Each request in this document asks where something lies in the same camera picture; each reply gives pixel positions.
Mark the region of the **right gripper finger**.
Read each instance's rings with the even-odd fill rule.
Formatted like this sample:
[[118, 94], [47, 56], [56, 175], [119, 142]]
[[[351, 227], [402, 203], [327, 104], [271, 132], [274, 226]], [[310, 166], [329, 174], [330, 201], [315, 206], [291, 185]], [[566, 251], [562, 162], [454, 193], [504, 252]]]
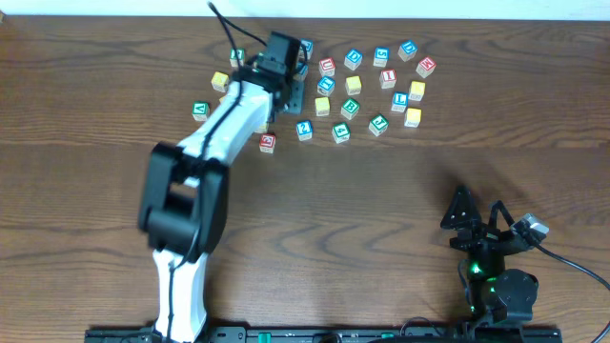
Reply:
[[440, 221], [440, 227], [453, 231], [473, 230], [481, 223], [482, 218], [471, 192], [465, 186], [458, 186]]
[[490, 232], [499, 232], [498, 216], [501, 215], [509, 228], [513, 226], [515, 220], [501, 200], [497, 200], [490, 207], [490, 215], [487, 227]]

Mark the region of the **blue T block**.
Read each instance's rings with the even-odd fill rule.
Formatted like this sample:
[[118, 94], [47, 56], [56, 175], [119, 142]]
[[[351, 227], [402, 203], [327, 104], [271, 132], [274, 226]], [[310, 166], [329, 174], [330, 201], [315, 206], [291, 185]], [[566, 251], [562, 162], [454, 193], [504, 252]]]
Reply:
[[322, 96], [330, 96], [336, 86], [336, 81], [330, 76], [322, 76], [317, 83], [316, 89]]

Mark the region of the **yellow O block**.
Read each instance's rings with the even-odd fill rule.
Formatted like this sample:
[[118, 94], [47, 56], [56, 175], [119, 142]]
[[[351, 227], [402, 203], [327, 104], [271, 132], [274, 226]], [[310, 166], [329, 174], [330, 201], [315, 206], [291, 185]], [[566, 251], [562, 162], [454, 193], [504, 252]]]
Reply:
[[348, 95], [357, 95], [361, 93], [362, 83], [359, 76], [350, 76], [345, 80], [345, 88]]
[[330, 114], [330, 100], [328, 97], [318, 97], [315, 100], [315, 114], [317, 116], [328, 116]]

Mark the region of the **green B block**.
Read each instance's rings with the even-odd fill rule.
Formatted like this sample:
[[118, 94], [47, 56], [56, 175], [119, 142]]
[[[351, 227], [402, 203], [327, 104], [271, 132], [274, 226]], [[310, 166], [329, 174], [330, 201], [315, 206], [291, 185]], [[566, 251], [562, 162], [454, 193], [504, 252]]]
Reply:
[[348, 98], [341, 106], [341, 114], [347, 119], [352, 120], [359, 112], [360, 104], [354, 98]]

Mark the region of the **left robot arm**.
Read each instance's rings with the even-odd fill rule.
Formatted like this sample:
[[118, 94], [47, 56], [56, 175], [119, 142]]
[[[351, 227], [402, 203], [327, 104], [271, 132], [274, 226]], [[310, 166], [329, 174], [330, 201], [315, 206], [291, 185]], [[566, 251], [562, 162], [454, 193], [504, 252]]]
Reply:
[[202, 334], [205, 269], [227, 221], [230, 167], [250, 136], [302, 89], [295, 75], [306, 56], [300, 40], [272, 32], [266, 49], [234, 72], [223, 102], [197, 131], [152, 149], [137, 224], [158, 272], [153, 331], [162, 341], [194, 342]]

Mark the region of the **blue block top centre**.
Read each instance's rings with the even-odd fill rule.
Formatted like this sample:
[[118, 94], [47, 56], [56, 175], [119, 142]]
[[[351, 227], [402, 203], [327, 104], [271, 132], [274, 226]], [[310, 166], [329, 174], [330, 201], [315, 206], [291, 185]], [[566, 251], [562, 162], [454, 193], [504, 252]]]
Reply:
[[303, 60], [309, 60], [312, 57], [314, 43], [310, 40], [302, 39], [300, 41], [299, 57]]

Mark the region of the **yellow block far left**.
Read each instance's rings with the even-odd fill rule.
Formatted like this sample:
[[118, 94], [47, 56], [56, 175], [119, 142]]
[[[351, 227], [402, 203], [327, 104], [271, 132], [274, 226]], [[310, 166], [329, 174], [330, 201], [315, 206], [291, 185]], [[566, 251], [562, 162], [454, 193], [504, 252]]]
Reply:
[[215, 91], [225, 93], [228, 91], [230, 81], [231, 81], [231, 79], [228, 74], [220, 72], [220, 71], [216, 71], [213, 74], [211, 84]]

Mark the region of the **blue D block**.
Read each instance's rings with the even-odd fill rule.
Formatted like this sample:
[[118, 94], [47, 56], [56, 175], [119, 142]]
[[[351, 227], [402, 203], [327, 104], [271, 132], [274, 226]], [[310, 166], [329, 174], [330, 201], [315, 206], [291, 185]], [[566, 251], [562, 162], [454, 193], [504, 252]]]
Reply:
[[363, 54], [356, 49], [347, 52], [344, 58], [344, 65], [351, 71], [355, 71], [362, 63]]

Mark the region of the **red block bottom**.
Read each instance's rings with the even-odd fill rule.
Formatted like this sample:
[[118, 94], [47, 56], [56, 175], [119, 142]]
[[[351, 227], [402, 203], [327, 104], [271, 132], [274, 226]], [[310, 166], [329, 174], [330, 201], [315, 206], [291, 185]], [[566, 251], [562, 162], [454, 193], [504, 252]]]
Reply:
[[259, 149], [262, 152], [273, 153], [275, 151], [276, 137], [274, 134], [264, 133], [259, 139]]

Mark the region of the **green V block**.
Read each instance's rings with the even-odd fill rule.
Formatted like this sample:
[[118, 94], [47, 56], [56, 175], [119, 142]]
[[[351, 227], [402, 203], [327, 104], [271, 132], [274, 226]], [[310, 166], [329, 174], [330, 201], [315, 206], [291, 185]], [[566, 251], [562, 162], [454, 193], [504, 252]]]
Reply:
[[205, 122], [210, 114], [210, 105], [204, 101], [194, 101], [192, 106], [192, 116], [195, 121]]

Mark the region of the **green 4 block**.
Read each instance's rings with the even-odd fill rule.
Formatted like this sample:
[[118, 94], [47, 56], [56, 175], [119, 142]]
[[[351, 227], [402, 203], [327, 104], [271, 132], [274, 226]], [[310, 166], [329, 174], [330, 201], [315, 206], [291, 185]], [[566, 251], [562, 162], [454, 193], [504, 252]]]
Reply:
[[351, 137], [349, 126], [345, 122], [334, 124], [332, 127], [332, 136], [337, 144], [348, 141]]

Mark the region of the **yellow G block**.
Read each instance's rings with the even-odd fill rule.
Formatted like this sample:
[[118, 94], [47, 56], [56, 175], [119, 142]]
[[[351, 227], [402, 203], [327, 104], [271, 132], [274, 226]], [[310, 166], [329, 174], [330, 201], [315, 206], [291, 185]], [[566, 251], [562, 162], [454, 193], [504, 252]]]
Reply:
[[404, 126], [407, 128], [417, 128], [421, 121], [422, 110], [408, 108], [405, 112]]

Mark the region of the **red I block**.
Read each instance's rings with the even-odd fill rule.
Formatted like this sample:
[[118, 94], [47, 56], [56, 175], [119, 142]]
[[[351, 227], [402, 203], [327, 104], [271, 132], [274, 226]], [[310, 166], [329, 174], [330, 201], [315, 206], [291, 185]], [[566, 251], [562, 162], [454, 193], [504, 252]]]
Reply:
[[380, 86], [383, 89], [392, 89], [397, 82], [397, 73], [393, 69], [383, 70], [379, 76]]

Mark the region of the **green J block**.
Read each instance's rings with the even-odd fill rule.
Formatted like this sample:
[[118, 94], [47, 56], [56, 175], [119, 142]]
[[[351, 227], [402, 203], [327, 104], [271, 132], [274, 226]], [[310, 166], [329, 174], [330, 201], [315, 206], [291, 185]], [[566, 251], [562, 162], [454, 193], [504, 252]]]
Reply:
[[380, 136], [387, 131], [388, 127], [389, 122], [387, 118], [382, 114], [378, 114], [370, 120], [368, 129], [374, 136]]

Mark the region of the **blue L block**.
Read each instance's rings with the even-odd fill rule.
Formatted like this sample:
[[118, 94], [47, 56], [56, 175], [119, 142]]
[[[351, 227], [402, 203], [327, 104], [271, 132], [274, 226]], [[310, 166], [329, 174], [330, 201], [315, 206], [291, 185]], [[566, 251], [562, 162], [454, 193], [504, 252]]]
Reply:
[[408, 106], [409, 94], [405, 92], [395, 92], [391, 102], [391, 112], [405, 112]]

